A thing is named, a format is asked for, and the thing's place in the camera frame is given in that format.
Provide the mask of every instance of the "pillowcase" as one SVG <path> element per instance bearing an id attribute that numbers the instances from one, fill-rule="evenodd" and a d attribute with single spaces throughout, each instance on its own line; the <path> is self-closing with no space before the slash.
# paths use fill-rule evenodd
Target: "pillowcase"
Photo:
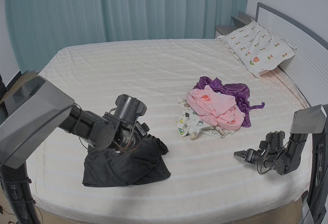
<path id="1" fill-rule="evenodd" d="M 219 39 L 258 78 L 295 55 L 295 49 L 281 36 L 269 33 L 253 20 Z"/>

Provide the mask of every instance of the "tile floor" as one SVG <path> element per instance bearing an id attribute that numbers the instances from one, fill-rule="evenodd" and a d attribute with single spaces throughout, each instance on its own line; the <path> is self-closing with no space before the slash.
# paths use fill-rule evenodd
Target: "tile floor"
<path id="1" fill-rule="evenodd" d="M 38 75 L 38 72 L 27 72 L 27 73 L 23 74 L 18 79 L 18 81 L 14 84 L 14 86 L 11 88 L 11 90 L 3 97 L 3 99 L 5 99 L 6 96 L 8 94 L 10 94 L 12 91 L 15 91 L 18 87 L 20 87 L 23 83 L 34 78 L 36 75 Z M 4 210 L 6 210 L 9 213 L 12 213 L 10 205 L 9 205 L 8 201 L 6 200 L 6 197 L 4 196 L 2 191 L 0 191 L 0 205 L 4 208 Z M 72 223 L 87 224 L 85 222 L 66 220 L 66 219 L 63 219 L 52 213 L 46 212 L 42 209 L 40 209 L 40 210 L 41 210 L 41 213 L 43 216 L 44 224 L 72 224 Z M 267 211 L 262 214 L 258 214 L 258 215 L 255 215 L 255 216 L 252 216 L 249 218 L 237 220 L 234 222 L 229 222 L 227 224 L 263 224 L 263 223 L 265 223 L 265 224 L 288 224 L 288 223 L 297 224 L 299 216 L 301 214 L 301 210 L 302 210 L 302 200 L 300 198 L 298 201 L 296 201 L 296 202 L 292 201 L 288 205 L 285 205 L 281 208 L 270 210 L 270 211 Z M 3 215 L 0 214 L 0 223 L 1 224 L 7 224 L 8 221 L 16 222 L 15 216 L 7 214 L 6 212 L 4 212 Z"/>

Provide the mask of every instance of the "bed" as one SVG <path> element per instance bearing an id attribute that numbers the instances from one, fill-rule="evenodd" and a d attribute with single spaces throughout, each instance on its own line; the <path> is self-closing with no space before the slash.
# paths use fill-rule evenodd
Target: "bed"
<path id="1" fill-rule="evenodd" d="M 309 53 L 308 43 L 312 42 L 311 52 L 324 57 L 328 53 L 300 25 L 267 6 L 258 5 L 256 20 L 273 32 L 281 32 L 292 44 L 297 41 L 298 48 L 307 52 L 281 65 L 288 75 L 277 68 L 255 78 L 218 39 L 122 41 L 59 51 L 40 75 L 84 110 L 100 115 L 114 107 L 116 97 L 122 93 L 145 102 L 148 109 L 139 120 L 167 145 L 169 152 L 162 157 L 172 175 L 141 186 L 84 187 L 87 151 L 77 137 L 57 128 L 27 160 L 31 193 L 37 205 L 64 218 L 90 223 L 219 224 L 300 198 L 310 182 L 310 136 L 299 168 L 286 176 L 274 171 L 259 175 L 256 167 L 243 163 L 233 153 L 256 149 L 270 131 L 284 130 L 288 136 L 296 110 L 308 106 L 308 102 L 328 102 L 327 96 L 320 95 L 317 100 L 312 96 L 313 89 L 308 89 L 318 86 L 320 79 L 326 81 L 326 69 L 321 68 L 324 63 L 319 63 L 323 60 Z M 307 36 L 306 42 L 298 39 L 300 35 Z M 303 55 L 311 55 L 315 64 L 304 60 Z M 314 70 L 314 77 L 304 87 L 295 72 L 301 64 L 310 73 Z M 247 84 L 251 105 L 265 102 L 263 109 L 250 112 L 252 126 L 222 139 L 205 134 L 193 140 L 181 138 L 175 124 L 181 113 L 177 98 L 185 96 L 200 76 L 218 77 L 224 84 Z"/>

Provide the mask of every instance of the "pile of clothes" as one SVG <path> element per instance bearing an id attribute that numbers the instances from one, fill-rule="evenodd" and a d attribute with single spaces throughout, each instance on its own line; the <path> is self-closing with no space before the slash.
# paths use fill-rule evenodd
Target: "pile of clothes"
<path id="1" fill-rule="evenodd" d="M 176 122 L 181 136 L 196 138 L 200 132 L 217 138 L 242 127 L 250 127 L 249 111 L 264 107 L 250 106 L 250 90 L 245 84 L 225 84 L 207 76 L 199 79 L 186 99 L 179 98 L 184 112 Z"/>

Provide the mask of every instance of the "bedside table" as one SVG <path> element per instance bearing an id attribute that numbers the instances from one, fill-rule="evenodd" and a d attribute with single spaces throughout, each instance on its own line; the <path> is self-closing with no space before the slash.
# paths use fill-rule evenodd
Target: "bedside table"
<path id="1" fill-rule="evenodd" d="M 215 27 L 215 38 L 219 35 L 227 35 L 238 28 L 248 25 L 252 19 L 249 15 L 239 11 L 237 16 L 231 17 L 235 25 L 217 25 Z"/>

